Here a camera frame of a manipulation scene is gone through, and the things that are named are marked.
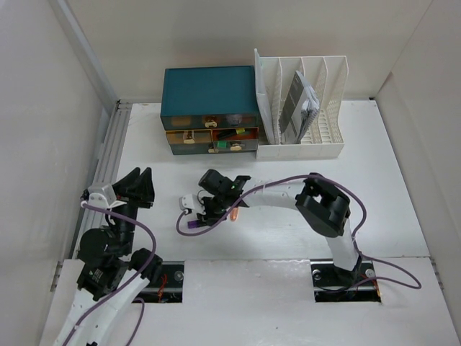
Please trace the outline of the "purple cap black highlighter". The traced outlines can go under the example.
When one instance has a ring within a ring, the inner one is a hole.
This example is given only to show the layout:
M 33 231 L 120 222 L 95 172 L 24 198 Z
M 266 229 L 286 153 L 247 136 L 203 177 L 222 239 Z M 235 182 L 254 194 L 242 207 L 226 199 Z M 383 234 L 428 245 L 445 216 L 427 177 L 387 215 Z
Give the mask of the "purple cap black highlighter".
M 194 220 L 194 221 L 188 221 L 187 222 L 187 228 L 188 229 L 198 229 L 200 227 L 204 227 L 205 223 L 203 223 L 200 220 Z

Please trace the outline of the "yellow cap black highlighter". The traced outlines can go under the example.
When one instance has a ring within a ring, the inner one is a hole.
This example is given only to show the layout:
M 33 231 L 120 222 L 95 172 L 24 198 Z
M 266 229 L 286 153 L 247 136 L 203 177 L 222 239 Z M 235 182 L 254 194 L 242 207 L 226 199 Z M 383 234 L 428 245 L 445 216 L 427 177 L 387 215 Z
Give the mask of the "yellow cap black highlighter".
M 225 129 L 218 131 L 216 134 L 216 138 L 218 140 L 224 140 L 233 136 L 238 136 L 244 134 L 246 132 L 245 128 L 233 128 L 233 129 Z

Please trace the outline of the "dark drawer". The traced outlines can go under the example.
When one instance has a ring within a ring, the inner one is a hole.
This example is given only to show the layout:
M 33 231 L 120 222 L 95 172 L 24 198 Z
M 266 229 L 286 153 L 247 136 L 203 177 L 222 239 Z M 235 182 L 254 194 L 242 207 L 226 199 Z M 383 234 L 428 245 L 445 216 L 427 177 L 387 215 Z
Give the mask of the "dark drawer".
M 170 148 L 173 155 L 196 155 L 215 153 L 213 143 L 171 144 Z

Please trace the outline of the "clear paper clip jar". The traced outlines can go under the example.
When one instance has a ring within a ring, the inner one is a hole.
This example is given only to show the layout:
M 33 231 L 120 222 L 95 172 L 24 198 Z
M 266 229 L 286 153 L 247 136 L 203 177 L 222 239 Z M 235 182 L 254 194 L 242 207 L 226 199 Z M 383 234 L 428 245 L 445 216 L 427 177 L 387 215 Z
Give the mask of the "clear paper clip jar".
M 231 127 L 236 127 L 240 125 L 243 121 L 242 114 L 229 114 L 226 116 L 226 121 Z

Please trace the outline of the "grey booklet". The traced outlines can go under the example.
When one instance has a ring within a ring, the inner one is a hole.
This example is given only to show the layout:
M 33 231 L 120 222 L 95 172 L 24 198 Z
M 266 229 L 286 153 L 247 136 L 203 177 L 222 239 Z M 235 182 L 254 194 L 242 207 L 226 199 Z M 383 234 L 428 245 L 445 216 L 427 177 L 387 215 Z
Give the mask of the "grey booklet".
M 280 143 L 300 144 L 320 112 L 320 101 L 308 80 L 296 71 L 279 117 Z

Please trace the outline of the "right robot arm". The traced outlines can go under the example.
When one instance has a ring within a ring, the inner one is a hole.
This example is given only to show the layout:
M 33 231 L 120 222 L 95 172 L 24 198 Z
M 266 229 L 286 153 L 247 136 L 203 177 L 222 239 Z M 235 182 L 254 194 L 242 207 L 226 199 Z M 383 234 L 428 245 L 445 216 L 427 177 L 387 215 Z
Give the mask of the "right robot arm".
M 206 171 L 198 185 L 210 194 L 197 213 L 199 225 L 213 228 L 234 208 L 275 207 L 295 210 L 309 227 L 326 238 L 334 276 L 349 284 L 360 274 L 362 259 L 354 247 L 349 227 L 350 199 L 319 174 L 261 181 L 249 176 L 234 180 L 214 169 Z

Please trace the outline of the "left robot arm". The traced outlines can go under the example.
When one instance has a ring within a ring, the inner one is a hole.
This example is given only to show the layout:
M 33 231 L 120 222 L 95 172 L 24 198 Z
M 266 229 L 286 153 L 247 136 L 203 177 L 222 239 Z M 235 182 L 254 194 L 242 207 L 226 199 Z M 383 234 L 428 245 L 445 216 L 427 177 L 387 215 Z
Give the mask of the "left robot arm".
M 137 215 L 154 200 L 151 168 L 136 167 L 114 184 L 84 190 L 81 207 L 103 214 L 106 223 L 80 238 L 77 257 L 84 266 L 55 345 L 105 345 L 122 312 L 160 280 L 163 260 L 156 250 L 133 250 L 137 228 L 153 236 Z

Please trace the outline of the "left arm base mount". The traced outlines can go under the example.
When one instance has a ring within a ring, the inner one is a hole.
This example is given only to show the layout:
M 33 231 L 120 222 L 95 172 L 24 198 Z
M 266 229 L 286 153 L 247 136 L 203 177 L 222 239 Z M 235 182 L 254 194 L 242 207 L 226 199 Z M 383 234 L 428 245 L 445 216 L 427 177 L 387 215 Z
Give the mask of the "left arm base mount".
M 136 298 L 146 303 L 181 303 L 183 284 L 184 262 L 164 262 L 158 279 L 148 284 Z

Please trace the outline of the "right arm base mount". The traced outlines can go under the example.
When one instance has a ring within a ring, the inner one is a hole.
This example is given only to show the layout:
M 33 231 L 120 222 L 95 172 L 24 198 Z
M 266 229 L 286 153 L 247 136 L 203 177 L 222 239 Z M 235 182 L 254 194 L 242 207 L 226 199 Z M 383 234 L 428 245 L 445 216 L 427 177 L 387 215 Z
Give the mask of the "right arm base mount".
M 356 272 L 337 268 L 332 261 L 312 261 L 310 268 L 316 303 L 381 302 L 376 280 L 355 286 L 375 276 L 375 268 L 370 261 L 363 262 Z

